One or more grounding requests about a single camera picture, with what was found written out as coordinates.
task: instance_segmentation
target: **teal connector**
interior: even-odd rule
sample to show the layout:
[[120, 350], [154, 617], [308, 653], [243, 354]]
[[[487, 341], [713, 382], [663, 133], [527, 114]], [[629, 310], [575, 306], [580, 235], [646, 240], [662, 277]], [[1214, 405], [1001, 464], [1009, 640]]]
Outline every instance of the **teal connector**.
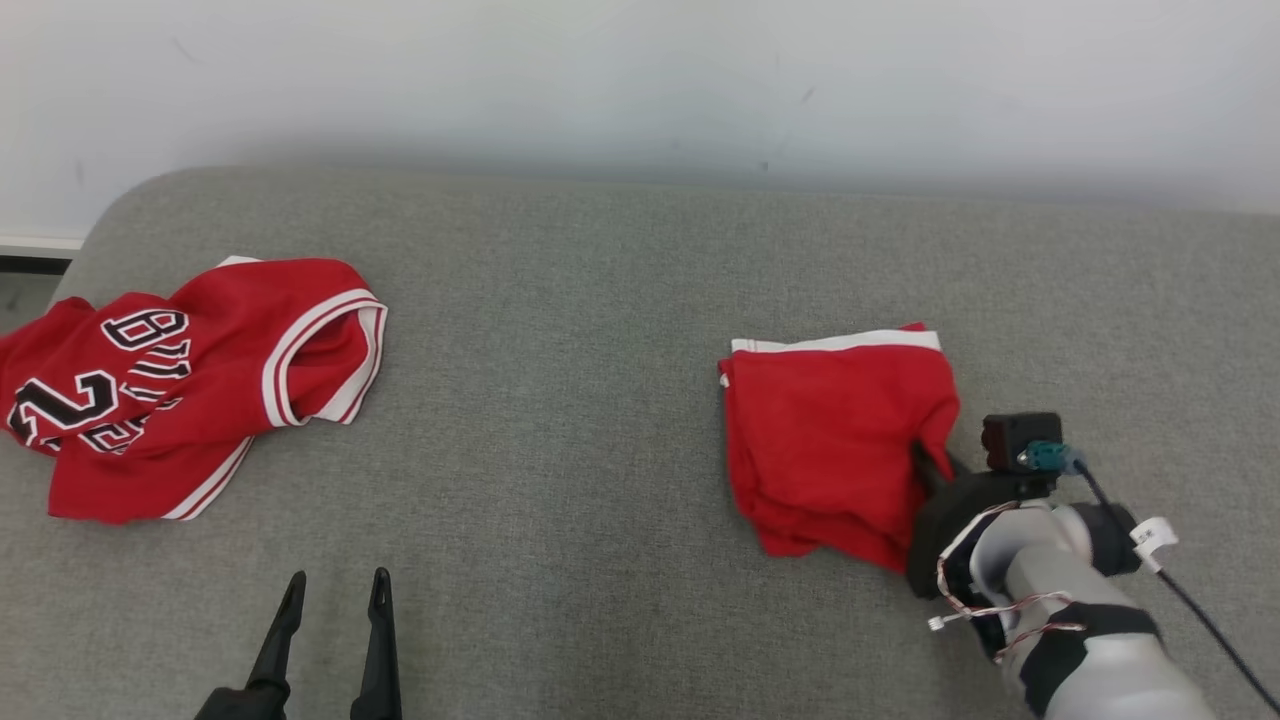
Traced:
[[1027, 450], [1018, 454], [1018, 462], [1024, 468], [1066, 475], [1079, 474], [1075, 468], [1076, 460], [1083, 462], [1084, 456], [1070, 445], [1042, 439], [1032, 441], [1027, 445]]

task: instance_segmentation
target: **white cable tag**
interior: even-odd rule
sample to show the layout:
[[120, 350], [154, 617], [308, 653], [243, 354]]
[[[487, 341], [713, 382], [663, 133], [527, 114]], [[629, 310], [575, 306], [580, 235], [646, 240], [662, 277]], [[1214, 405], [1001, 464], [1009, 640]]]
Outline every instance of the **white cable tag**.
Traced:
[[1174, 527], [1164, 518], [1148, 518], [1143, 520], [1129, 533], [1129, 537], [1135, 543], [1133, 551], [1138, 553], [1138, 557], [1142, 557], [1142, 564], [1152, 573], [1161, 570], [1160, 562], [1156, 561], [1152, 553], [1166, 544], [1178, 543]]

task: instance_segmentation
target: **folded red garment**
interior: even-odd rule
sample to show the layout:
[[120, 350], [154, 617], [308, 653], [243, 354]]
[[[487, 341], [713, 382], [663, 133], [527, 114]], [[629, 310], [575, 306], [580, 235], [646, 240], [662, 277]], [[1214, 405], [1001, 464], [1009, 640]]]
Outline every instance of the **folded red garment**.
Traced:
[[937, 334], [918, 324], [732, 350], [719, 363], [730, 483], [764, 551], [824, 544], [904, 571], [924, 502], [911, 443], [950, 475], [960, 411]]

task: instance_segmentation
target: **robotic arm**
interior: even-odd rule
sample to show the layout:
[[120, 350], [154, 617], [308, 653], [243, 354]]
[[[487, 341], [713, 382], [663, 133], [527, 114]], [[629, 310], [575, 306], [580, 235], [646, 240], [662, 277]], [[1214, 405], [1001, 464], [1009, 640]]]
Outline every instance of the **robotic arm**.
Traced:
[[1047, 413], [983, 421], [986, 473], [954, 457], [954, 482], [915, 448], [931, 493], [915, 520], [906, 578], [968, 620], [1005, 684], [1047, 720], [1207, 720], [1204, 698], [1165, 653], [1144, 610], [1107, 578], [1140, 566], [1121, 506], [1055, 506], [1059, 473], [1037, 469], [1033, 443], [1061, 443]]

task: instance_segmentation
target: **gray fabric surface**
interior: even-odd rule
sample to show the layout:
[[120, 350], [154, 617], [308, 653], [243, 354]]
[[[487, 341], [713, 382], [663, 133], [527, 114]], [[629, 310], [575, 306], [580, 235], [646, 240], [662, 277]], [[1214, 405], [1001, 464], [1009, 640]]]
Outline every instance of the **gray fabric surface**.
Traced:
[[[730, 337], [913, 320], [955, 368], [952, 448], [1059, 410], [1280, 688], [1280, 219], [210, 169], [122, 199], [59, 295], [230, 254], [340, 258], [390, 306], [362, 415], [262, 437], [186, 524], [50, 519], [50, 461], [0, 443], [5, 717], [192, 716], [297, 569], [291, 717], [344, 717], [379, 564], [406, 717], [1024, 717], [901, 578], [768, 559], [731, 505]], [[1222, 717], [1262, 715], [1153, 578], [1120, 585]]]

